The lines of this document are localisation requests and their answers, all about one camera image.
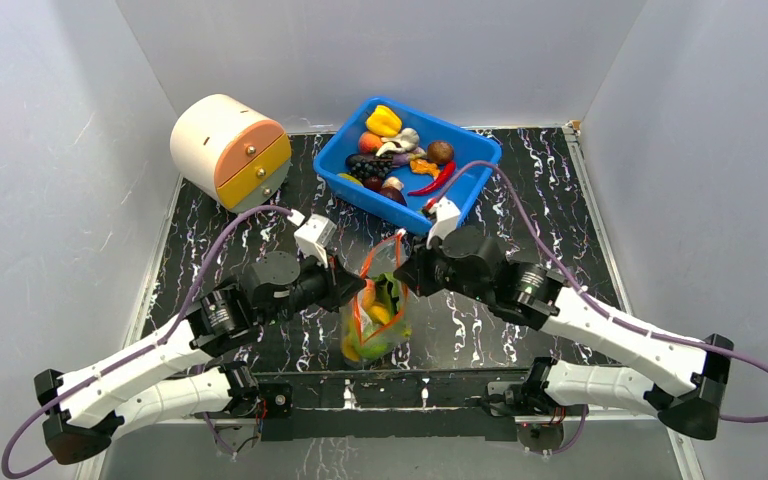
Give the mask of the green toy leaf vegetable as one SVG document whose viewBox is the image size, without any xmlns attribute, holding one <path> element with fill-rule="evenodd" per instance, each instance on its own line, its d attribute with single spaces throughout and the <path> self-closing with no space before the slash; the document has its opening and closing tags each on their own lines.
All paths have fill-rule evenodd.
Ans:
<svg viewBox="0 0 768 480">
<path fill-rule="evenodd" d="M 402 283 L 392 273 L 382 273 L 374 278 L 375 302 L 387 308 L 396 317 L 403 306 Z"/>
</svg>

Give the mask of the clear orange zip bag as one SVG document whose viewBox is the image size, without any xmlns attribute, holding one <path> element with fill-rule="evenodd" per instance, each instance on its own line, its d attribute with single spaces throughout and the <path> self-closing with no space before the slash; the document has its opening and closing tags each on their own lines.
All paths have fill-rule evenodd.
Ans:
<svg viewBox="0 0 768 480">
<path fill-rule="evenodd" d="M 407 259 L 406 232 L 399 229 L 374 245 L 358 265 L 364 284 L 340 308 L 340 350 L 349 367 L 365 368 L 410 339 L 410 290 L 394 276 Z"/>
</svg>

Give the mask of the light green toy fruit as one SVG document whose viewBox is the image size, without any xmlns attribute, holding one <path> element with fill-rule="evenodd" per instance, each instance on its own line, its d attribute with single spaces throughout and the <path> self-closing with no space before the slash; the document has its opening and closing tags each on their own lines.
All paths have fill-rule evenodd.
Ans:
<svg viewBox="0 0 768 480">
<path fill-rule="evenodd" d="M 388 335 L 377 334 L 358 341 L 356 351 L 364 361 L 373 361 L 391 352 L 395 344 Z"/>
</svg>

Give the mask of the toy peach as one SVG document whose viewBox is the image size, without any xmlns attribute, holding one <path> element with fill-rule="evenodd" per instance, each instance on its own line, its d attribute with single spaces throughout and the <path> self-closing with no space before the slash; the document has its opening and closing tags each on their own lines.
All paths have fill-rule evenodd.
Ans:
<svg viewBox="0 0 768 480">
<path fill-rule="evenodd" d="M 377 302 L 376 283 L 371 279 L 365 280 L 365 287 L 361 292 L 359 306 L 362 310 L 368 311 Z"/>
<path fill-rule="evenodd" d="M 372 132 L 364 132 L 358 139 L 358 151 L 364 154 L 376 154 L 383 146 L 382 138 Z"/>
</svg>

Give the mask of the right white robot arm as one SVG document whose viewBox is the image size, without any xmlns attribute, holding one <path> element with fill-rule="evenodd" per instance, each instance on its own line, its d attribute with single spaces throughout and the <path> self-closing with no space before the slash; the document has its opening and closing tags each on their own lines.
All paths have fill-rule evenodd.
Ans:
<svg viewBox="0 0 768 480">
<path fill-rule="evenodd" d="M 416 241 L 394 276 L 418 296 L 455 292 L 509 324 L 589 346 L 613 361 L 587 366 L 538 357 L 523 383 L 489 388 L 484 402 L 491 411 L 547 414 L 597 405 L 655 417 L 698 440 L 717 434 L 730 361 L 716 350 L 733 348 L 722 336 L 668 341 L 646 322 L 585 301 L 561 273 L 532 255 L 506 254 L 473 227 Z"/>
</svg>

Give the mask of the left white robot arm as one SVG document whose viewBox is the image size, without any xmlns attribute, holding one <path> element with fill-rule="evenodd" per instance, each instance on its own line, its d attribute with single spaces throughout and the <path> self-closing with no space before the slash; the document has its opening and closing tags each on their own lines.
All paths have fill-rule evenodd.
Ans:
<svg viewBox="0 0 768 480">
<path fill-rule="evenodd" d="M 34 386 L 46 415 L 47 448 L 56 462 L 69 465 L 165 420 L 212 412 L 251 415 L 261 392 L 244 363 L 186 378 L 181 372 L 254 343 L 263 327 L 311 306 L 336 312 L 365 285 L 333 255 L 319 262 L 282 251 L 268 254 L 122 351 L 81 370 L 38 374 Z"/>
</svg>

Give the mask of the orange toy food piece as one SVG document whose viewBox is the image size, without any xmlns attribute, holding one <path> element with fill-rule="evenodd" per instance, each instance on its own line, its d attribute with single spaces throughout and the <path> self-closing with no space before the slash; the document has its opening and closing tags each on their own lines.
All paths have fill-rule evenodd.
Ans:
<svg viewBox="0 0 768 480">
<path fill-rule="evenodd" d="M 429 175 L 433 180 L 437 180 L 441 174 L 441 168 L 438 164 L 425 159 L 415 159 L 409 163 L 412 173 L 417 175 Z"/>
</svg>

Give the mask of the dark red toy onion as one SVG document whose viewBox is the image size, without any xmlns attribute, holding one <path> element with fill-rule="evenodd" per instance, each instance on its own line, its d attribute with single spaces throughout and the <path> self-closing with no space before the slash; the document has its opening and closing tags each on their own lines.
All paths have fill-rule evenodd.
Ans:
<svg viewBox="0 0 768 480">
<path fill-rule="evenodd" d="M 396 187 L 382 187 L 379 190 L 379 194 L 397 204 L 406 206 L 407 202 L 401 190 Z"/>
</svg>

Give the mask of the blue plastic bin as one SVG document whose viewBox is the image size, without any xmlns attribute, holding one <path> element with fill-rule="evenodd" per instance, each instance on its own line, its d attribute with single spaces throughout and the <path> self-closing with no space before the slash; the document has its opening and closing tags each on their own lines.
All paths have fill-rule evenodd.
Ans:
<svg viewBox="0 0 768 480">
<path fill-rule="evenodd" d="M 430 176 L 415 174 L 407 166 L 394 172 L 394 176 L 405 187 L 404 205 L 340 176 L 347 171 L 346 158 L 358 151 L 358 140 L 366 130 L 367 117 L 379 105 L 389 107 L 405 127 L 417 130 L 422 147 L 435 140 L 450 143 L 455 150 L 454 160 L 458 168 L 476 160 L 498 164 L 502 155 L 501 147 L 494 140 L 387 97 L 365 100 L 326 142 L 316 155 L 313 168 L 332 194 L 411 233 L 424 235 L 431 228 L 431 222 L 421 213 L 421 209 L 429 197 L 411 196 L 409 193 L 428 185 L 432 181 Z"/>
</svg>

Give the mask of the toy mushroom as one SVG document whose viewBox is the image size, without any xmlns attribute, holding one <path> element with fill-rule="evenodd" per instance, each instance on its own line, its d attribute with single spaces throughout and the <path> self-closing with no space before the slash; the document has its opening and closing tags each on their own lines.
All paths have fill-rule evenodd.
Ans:
<svg viewBox="0 0 768 480">
<path fill-rule="evenodd" d="M 399 178 L 390 176 L 384 180 L 382 187 L 401 191 L 404 188 L 404 184 Z"/>
</svg>

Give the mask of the brown toy kiwi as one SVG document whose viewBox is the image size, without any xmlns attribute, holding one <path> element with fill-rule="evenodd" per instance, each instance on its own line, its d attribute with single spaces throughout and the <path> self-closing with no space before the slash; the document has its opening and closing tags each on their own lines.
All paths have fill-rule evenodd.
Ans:
<svg viewBox="0 0 768 480">
<path fill-rule="evenodd" d="M 446 141 L 433 141 L 426 149 L 426 158 L 437 165 L 446 165 L 454 160 L 455 149 Z"/>
</svg>

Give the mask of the dark red toy plum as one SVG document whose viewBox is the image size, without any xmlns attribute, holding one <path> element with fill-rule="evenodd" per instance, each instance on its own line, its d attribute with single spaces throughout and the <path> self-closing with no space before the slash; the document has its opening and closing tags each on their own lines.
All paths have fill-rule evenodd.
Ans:
<svg viewBox="0 0 768 480">
<path fill-rule="evenodd" d="M 377 176 L 371 176 L 363 180 L 363 186 L 373 192 L 379 192 L 383 187 L 383 180 Z"/>
</svg>

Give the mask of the yellow green toy mango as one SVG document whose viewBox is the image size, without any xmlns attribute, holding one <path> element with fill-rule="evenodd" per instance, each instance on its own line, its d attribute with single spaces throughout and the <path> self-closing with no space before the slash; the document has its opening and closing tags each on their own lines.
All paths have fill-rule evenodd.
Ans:
<svg viewBox="0 0 768 480">
<path fill-rule="evenodd" d="M 338 177 L 340 177 L 340 178 L 342 178 L 342 179 L 344 179 L 344 180 L 346 180 L 346 181 L 348 181 L 350 183 L 363 186 L 363 183 L 360 180 L 358 180 L 357 178 L 355 178 L 355 177 L 353 177 L 353 176 L 351 176 L 349 174 L 340 173 L 340 174 L 338 174 Z"/>
</svg>

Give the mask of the round cream drawer cabinet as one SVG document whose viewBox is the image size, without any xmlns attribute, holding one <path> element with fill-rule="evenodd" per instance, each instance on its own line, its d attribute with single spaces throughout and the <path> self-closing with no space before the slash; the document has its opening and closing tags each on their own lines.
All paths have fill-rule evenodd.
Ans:
<svg viewBox="0 0 768 480">
<path fill-rule="evenodd" d="M 291 166 L 291 142 L 282 125 L 225 94 L 187 108 L 171 131 L 169 148 L 182 177 L 233 213 L 266 203 Z"/>
</svg>

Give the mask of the dark purple toy grapes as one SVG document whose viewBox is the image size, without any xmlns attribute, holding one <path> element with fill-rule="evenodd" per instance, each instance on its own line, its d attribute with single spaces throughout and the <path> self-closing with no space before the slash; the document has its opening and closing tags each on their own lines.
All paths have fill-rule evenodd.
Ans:
<svg viewBox="0 0 768 480">
<path fill-rule="evenodd" d="M 396 168 L 391 157 L 377 157 L 374 154 L 356 153 L 346 157 L 347 173 L 361 183 L 370 178 L 384 181 Z"/>
</svg>

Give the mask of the yellow toy bell pepper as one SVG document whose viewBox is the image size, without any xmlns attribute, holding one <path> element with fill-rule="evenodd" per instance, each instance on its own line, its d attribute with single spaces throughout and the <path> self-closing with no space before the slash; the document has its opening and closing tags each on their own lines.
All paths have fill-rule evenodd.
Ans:
<svg viewBox="0 0 768 480">
<path fill-rule="evenodd" d="M 402 131 L 403 122 L 388 106 L 379 104 L 368 115 L 365 126 L 379 137 L 395 137 Z"/>
</svg>

